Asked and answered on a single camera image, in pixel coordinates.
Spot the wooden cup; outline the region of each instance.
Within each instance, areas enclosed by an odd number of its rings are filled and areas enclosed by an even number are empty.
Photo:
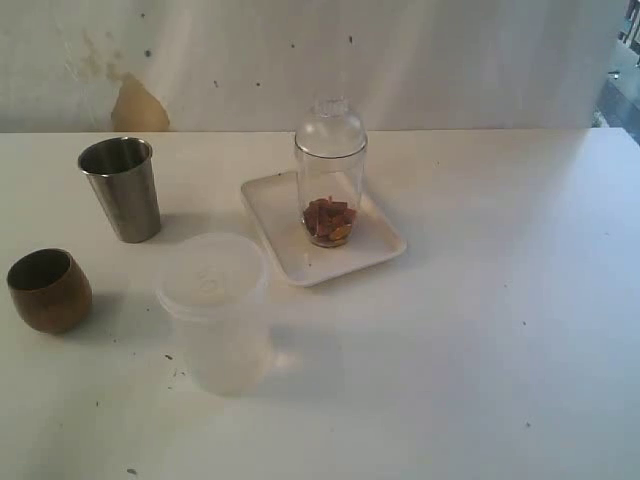
[[[18,260],[7,274],[11,298],[22,319],[45,333],[62,333],[91,310],[91,286],[69,252],[38,250]]]

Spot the stain on wall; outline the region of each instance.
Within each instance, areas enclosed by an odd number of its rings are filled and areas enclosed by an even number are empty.
[[[115,132],[166,132],[169,115],[156,97],[131,73],[120,76],[122,85],[111,111]]]

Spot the white table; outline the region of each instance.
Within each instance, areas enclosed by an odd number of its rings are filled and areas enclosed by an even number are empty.
[[[291,135],[141,135],[164,230],[139,245],[76,170],[108,136],[0,135],[0,266],[66,248],[95,298],[53,337],[1,290],[0,478],[637,478],[640,149],[622,130],[372,133],[367,188],[409,250],[312,289],[274,273],[276,365],[231,399],[182,375],[152,280],[185,238],[254,235],[239,186],[293,167]]]

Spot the food in jar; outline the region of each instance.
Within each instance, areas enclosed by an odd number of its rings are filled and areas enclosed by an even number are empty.
[[[347,242],[356,211],[347,202],[336,202],[332,197],[309,202],[303,220],[314,243],[323,247],[337,247]]]

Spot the white wall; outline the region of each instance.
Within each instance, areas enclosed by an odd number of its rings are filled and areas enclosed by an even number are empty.
[[[109,130],[125,72],[172,130],[291,130],[321,85],[370,129],[587,126],[625,3],[6,0],[0,131]]]

